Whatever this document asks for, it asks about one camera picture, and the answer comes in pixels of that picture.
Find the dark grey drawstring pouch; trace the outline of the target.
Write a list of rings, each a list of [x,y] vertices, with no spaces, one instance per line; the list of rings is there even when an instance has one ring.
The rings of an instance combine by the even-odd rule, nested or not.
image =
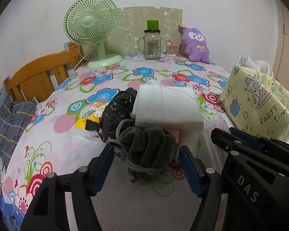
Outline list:
[[[136,126],[122,120],[106,143],[115,146],[116,156],[134,177],[152,177],[163,171],[176,148],[176,138],[162,127]]]

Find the black speckled cloth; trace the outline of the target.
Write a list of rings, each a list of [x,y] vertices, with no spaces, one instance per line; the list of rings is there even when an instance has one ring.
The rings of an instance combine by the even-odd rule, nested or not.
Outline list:
[[[115,139],[119,123],[124,119],[131,119],[137,90],[127,88],[120,91],[106,106],[100,121],[100,137],[103,142]]]

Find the yellow cartoon fabric bin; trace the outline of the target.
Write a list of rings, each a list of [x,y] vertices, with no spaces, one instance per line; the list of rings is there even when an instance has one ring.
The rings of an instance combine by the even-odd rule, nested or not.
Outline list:
[[[289,91],[271,76],[235,65],[220,101],[239,130],[289,141]]]

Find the floral tablecloth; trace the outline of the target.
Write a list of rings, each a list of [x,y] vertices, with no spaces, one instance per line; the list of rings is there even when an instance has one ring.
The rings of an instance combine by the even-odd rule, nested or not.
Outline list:
[[[230,126],[220,103],[229,73],[183,57],[125,57],[83,65],[40,99],[17,141],[2,185],[4,222],[22,230],[51,173],[75,172],[122,138],[102,190],[89,199],[102,230],[189,230],[201,200],[178,161],[189,147],[221,171],[224,152],[210,132]]]

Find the white standing fan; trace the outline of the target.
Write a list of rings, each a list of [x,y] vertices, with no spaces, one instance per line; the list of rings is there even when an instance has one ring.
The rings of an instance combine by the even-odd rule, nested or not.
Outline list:
[[[248,55],[243,55],[240,57],[238,64],[272,76],[269,64],[264,60],[252,60]]]

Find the purple plush bunny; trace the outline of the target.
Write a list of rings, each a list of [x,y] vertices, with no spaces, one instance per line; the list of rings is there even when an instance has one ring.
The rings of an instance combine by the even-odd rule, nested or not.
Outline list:
[[[210,63],[210,51],[206,38],[197,28],[182,29],[182,43],[188,59],[192,62]]]

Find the grey plaid pillow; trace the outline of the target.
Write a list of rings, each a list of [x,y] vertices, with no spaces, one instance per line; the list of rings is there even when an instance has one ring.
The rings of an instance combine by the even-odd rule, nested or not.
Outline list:
[[[36,101],[15,101],[7,96],[0,107],[0,157],[5,167],[25,128],[36,112]]]

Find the cotton swab jar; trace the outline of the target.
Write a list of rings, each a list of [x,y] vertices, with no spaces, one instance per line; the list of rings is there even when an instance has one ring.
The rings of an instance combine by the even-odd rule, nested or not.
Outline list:
[[[181,42],[166,41],[166,56],[176,57],[180,53]]]

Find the glass mason jar mug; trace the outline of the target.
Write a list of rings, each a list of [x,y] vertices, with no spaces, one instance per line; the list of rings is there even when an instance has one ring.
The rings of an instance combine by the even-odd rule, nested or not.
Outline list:
[[[138,51],[145,59],[156,60],[161,57],[160,30],[145,30],[144,36],[138,39]]]

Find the green cup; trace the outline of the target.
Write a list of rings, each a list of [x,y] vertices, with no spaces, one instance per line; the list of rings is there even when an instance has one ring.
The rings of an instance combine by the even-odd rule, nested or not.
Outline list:
[[[148,20],[147,21],[148,30],[159,30],[159,21],[158,20]]]

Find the green patterned cardboard panel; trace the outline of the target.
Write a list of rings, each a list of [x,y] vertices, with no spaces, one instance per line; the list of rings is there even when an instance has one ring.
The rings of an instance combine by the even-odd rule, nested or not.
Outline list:
[[[181,40],[179,24],[183,20],[182,9],[153,6],[124,7],[118,9],[117,27],[105,42],[105,53],[124,56],[138,53],[138,39],[145,35],[149,20],[159,22],[162,53],[165,53],[167,41]]]

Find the green desk fan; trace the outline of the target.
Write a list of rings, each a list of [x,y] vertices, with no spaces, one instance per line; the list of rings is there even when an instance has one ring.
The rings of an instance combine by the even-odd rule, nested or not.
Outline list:
[[[77,0],[66,12],[64,31],[68,39],[79,46],[95,46],[97,57],[87,62],[87,68],[108,67],[123,58],[105,53],[105,41],[118,23],[118,9],[112,0]]]

